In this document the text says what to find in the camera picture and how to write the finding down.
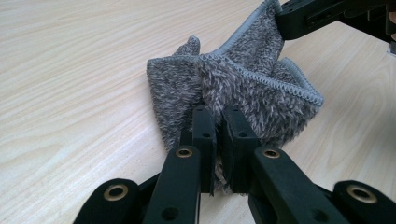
black mechanical part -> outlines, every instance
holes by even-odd
[[[274,208],[276,223],[348,223],[281,149],[258,147],[250,158],[250,165],[267,202]],[[256,223],[265,223],[263,220],[265,217],[255,217]]]
[[[224,177],[233,193],[248,193],[248,156],[261,145],[260,141],[238,108],[227,106],[222,116],[220,154]]]
[[[351,223],[396,223],[396,203],[361,182],[338,182],[334,186],[332,199]]]
[[[388,6],[376,7],[354,17],[349,16],[348,12],[345,12],[344,15],[340,15],[338,20],[368,35],[385,42],[391,42],[393,39],[390,35],[396,33],[396,24],[392,23],[389,19]]]
[[[169,151],[143,223],[198,223],[201,199],[201,153],[180,146]]]
[[[194,112],[199,117],[194,118],[195,122],[205,124],[201,119],[208,119],[208,114],[200,116],[205,108],[197,109],[203,110]],[[316,186],[284,151],[260,146],[237,108],[227,107],[223,117],[219,139],[226,163],[224,171],[230,176],[233,192],[248,193],[248,205],[256,223],[394,223],[396,220],[396,203],[378,190],[357,181],[337,183],[333,192]],[[206,124],[214,125],[209,120]],[[208,137],[204,133],[213,131],[213,127],[195,128],[201,130],[193,130],[197,136]],[[185,132],[181,142],[196,141],[192,133]],[[210,144],[204,142],[201,146],[210,147]],[[208,180],[208,175],[212,175],[206,172],[205,177],[201,176],[201,165],[212,164],[201,160],[214,160],[213,154],[204,157],[201,152],[201,148],[193,146],[172,149],[162,172],[140,186],[131,180],[107,181],[85,202],[75,223],[198,223],[200,179]]]
[[[201,152],[201,192],[213,195],[217,137],[215,121],[204,105],[193,110],[191,143]]]
[[[113,179],[93,192],[74,223],[137,223],[141,211],[139,187],[136,183],[127,179]]]
[[[341,21],[362,30],[370,35],[378,33],[378,24],[384,34],[384,20],[375,25],[367,25],[367,11],[378,7],[396,4],[395,0],[290,0],[282,5],[282,11],[276,15],[279,32],[285,40],[292,40],[307,35],[334,21]],[[393,29],[394,24],[389,23],[386,29]]]

fuzzy fabric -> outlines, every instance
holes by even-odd
[[[262,144],[275,147],[318,113],[320,93],[291,60],[277,60],[284,44],[275,21],[279,10],[276,0],[263,2],[210,53],[199,54],[199,39],[191,36],[172,56],[148,61],[153,108],[167,149],[178,146],[181,130],[191,129],[192,110],[202,104],[217,124],[227,105],[238,107]]]

screw hole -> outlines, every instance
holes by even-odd
[[[368,189],[357,185],[350,185],[346,188],[346,192],[355,200],[362,203],[376,203],[377,198]]]
[[[163,217],[163,220],[165,220],[165,221],[175,220],[178,216],[178,210],[177,210],[177,208],[174,208],[174,207],[165,208],[165,209],[163,209],[161,216]]]
[[[110,185],[106,189],[103,196],[105,197],[106,200],[110,202],[115,202],[124,198],[127,195],[127,193],[128,193],[128,187],[126,187],[123,184]]]
[[[273,150],[273,149],[265,149],[265,150],[262,152],[262,155],[264,155],[264,156],[266,156],[266,157],[268,157],[268,158],[271,158],[271,159],[276,159],[276,158],[279,158],[279,157],[280,157],[279,152],[277,152],[277,151],[275,151],[275,150]]]
[[[182,148],[176,151],[176,155],[180,158],[188,158],[192,155],[192,150],[188,148]]]

wooden table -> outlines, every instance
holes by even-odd
[[[2,1],[0,223],[71,223],[94,189],[142,183],[166,156],[147,60],[190,35],[219,47],[261,1]],[[317,184],[355,179],[396,201],[396,57],[341,23],[287,42],[326,98],[284,150]],[[247,197],[202,196],[201,223],[253,223]]]

